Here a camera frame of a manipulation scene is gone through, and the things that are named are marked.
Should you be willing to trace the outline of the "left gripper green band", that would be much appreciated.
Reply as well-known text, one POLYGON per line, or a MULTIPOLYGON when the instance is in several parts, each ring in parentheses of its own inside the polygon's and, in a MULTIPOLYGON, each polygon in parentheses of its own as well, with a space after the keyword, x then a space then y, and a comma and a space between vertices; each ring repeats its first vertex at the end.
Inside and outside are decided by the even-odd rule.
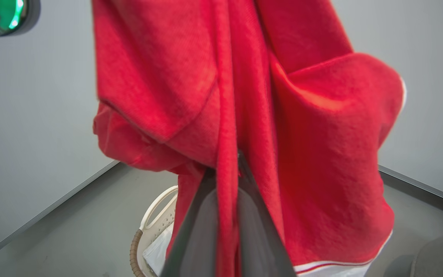
POLYGON ((41 10, 40 0, 0 0, 0 37, 29 32, 41 10))

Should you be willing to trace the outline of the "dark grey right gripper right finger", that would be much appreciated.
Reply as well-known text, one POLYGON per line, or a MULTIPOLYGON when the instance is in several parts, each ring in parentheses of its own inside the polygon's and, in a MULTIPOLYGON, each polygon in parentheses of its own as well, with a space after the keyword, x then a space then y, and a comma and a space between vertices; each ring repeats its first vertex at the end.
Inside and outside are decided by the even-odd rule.
POLYGON ((237 212, 243 277, 295 277, 290 257, 242 151, 238 152, 237 212))

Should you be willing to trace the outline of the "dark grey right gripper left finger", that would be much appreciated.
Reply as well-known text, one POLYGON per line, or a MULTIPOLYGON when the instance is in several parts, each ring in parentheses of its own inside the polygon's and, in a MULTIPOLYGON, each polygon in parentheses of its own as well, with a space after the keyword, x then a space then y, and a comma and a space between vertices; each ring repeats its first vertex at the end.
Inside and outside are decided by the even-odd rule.
POLYGON ((216 171, 207 169, 160 275, 215 277, 218 222, 216 171))

